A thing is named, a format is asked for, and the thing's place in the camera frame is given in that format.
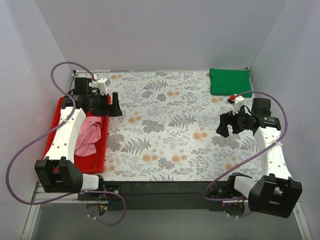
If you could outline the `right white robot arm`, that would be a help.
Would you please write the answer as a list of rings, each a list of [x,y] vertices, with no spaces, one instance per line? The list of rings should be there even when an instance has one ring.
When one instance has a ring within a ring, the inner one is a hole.
[[[262,177],[255,181],[242,173],[232,173],[228,177],[226,192],[232,199],[244,196],[248,207],[253,212],[288,218],[303,188],[293,180],[282,149],[278,141],[281,136],[281,124],[277,117],[271,115],[271,101],[267,98],[254,98],[251,111],[245,111],[245,99],[232,95],[228,102],[233,109],[220,115],[220,124],[216,132],[227,138],[228,127],[233,134],[244,130],[252,131],[261,154]]]

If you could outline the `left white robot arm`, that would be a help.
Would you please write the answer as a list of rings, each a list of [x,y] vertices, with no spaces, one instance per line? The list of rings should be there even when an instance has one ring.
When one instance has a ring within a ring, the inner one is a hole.
[[[47,193],[89,191],[95,200],[106,196],[106,187],[91,168],[75,162],[102,161],[106,150],[108,120],[122,116],[118,93],[107,93],[110,79],[77,77],[70,97],[61,99],[58,128],[48,139],[48,150],[34,166]]]

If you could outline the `pink t shirt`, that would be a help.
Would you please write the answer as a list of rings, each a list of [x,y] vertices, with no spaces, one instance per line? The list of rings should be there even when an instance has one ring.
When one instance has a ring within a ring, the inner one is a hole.
[[[97,152],[95,143],[102,137],[102,126],[102,118],[99,116],[88,116],[84,119],[75,144],[76,156],[87,157]]]

